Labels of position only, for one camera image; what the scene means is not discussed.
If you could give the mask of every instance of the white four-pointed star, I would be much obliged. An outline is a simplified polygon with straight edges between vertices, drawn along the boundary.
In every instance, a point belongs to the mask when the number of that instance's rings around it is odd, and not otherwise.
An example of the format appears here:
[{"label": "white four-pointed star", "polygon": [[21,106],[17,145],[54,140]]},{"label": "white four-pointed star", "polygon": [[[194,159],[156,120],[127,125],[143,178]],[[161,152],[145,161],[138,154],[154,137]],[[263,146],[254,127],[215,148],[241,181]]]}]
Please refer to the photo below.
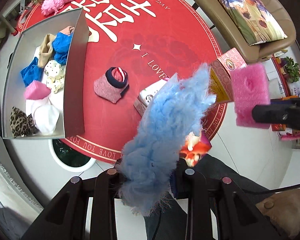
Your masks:
[{"label": "white four-pointed star", "polygon": [[138,50],[140,50],[140,47],[141,47],[141,44],[138,45],[138,44],[134,44],[134,43],[133,43],[133,49],[138,49]]}]

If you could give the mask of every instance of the black cable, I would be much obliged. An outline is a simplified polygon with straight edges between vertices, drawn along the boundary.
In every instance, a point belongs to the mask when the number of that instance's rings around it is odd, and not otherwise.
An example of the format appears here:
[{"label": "black cable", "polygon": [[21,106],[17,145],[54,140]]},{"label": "black cable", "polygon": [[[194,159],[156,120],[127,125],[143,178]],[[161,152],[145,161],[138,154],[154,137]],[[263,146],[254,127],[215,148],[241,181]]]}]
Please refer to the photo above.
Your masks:
[{"label": "black cable", "polygon": [[282,187],[282,188],[278,188],[278,189],[271,189],[271,190],[261,191],[261,192],[255,192],[255,191],[250,191],[250,190],[243,189],[243,192],[248,193],[248,194],[253,194],[253,195],[261,195],[261,194],[277,193],[277,192],[292,190],[292,189],[296,189],[296,188],[300,188],[300,184],[289,186],[289,187]]},{"label": "black cable", "polygon": [[155,240],[155,237],[157,236],[157,232],[158,232],[158,230],[159,230],[159,226],[160,226],[160,222],[161,222],[161,215],[162,215],[162,210],[160,209],[160,214],[159,214],[158,224],[157,224],[157,227],[156,227],[156,229],[155,229],[155,231],[154,231],[152,240]]}]

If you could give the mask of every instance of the box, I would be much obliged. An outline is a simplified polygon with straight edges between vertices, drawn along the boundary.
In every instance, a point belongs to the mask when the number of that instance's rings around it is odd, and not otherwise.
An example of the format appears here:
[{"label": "box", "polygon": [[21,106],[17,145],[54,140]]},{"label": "box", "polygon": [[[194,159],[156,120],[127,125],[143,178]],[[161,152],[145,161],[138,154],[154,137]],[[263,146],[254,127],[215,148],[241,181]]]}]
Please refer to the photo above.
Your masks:
[{"label": "box", "polygon": [[233,101],[232,85],[229,72],[241,67],[245,67],[246,65],[247,64],[236,48],[228,50],[215,61],[210,63],[210,92],[217,95],[216,103]]},{"label": "box", "polygon": [[48,139],[65,138],[84,133],[83,122],[83,75],[86,50],[89,39],[89,29],[82,8],[67,11],[49,17],[20,34],[20,38],[13,52],[6,83],[4,87],[2,104],[2,137],[12,138],[10,129],[10,113],[15,106],[26,112],[24,98],[25,85],[20,71],[28,66],[34,56],[36,48],[41,45],[46,34],[57,34],[67,26],[75,26],[70,43],[66,64],[65,85],[59,94],[57,107],[60,116],[53,135],[37,134],[20,137],[20,139]]}]

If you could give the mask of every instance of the green plant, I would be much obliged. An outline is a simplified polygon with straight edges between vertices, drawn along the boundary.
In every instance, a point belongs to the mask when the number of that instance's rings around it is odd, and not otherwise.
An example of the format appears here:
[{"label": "green plant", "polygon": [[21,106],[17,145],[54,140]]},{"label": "green plant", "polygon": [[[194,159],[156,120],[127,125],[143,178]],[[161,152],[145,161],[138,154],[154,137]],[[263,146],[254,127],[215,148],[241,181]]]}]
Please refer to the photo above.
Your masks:
[{"label": "green plant", "polygon": [[287,63],[284,66],[286,72],[289,74],[289,82],[297,82],[300,78],[300,70],[299,70],[299,64],[294,63],[293,59],[290,57],[284,58]]}]

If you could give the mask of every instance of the gray open box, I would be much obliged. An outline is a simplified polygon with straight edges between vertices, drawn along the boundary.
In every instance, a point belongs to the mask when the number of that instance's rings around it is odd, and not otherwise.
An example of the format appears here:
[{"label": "gray open box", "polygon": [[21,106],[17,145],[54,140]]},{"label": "gray open box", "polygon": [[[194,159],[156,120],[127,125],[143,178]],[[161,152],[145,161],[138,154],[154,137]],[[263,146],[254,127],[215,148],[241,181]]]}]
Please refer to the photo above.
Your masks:
[{"label": "gray open box", "polygon": [[84,11],[82,8],[78,8],[49,17],[20,34],[9,64],[4,87],[2,107],[3,138],[12,138],[10,129],[12,107],[15,106],[26,112],[26,100],[24,98],[26,88],[20,71],[31,63],[36,48],[41,45],[46,34],[52,33],[56,35],[67,26],[75,26],[75,30],[66,64],[65,85],[63,88],[63,113],[60,112],[56,130],[53,135],[37,134],[19,138],[56,139],[84,133],[83,74],[89,29],[84,17]]}]

